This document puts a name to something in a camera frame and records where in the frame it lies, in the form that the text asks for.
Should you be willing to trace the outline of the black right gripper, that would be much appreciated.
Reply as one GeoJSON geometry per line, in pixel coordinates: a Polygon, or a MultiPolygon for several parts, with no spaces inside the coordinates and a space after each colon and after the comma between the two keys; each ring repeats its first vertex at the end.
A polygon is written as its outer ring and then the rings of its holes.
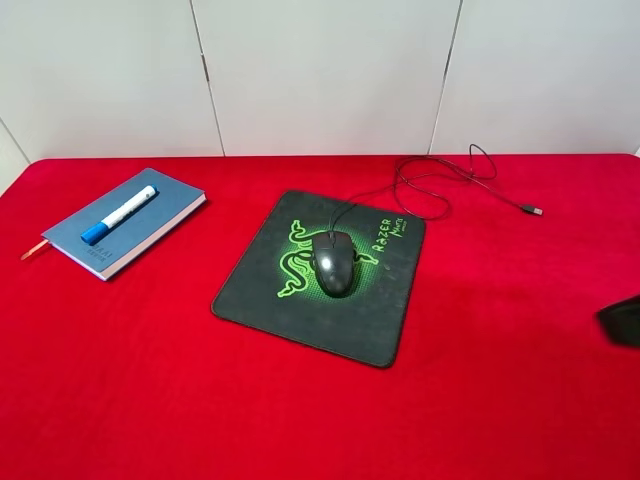
{"type": "Polygon", "coordinates": [[[596,313],[606,337],[617,345],[640,344],[640,296],[609,305],[596,313]]]}

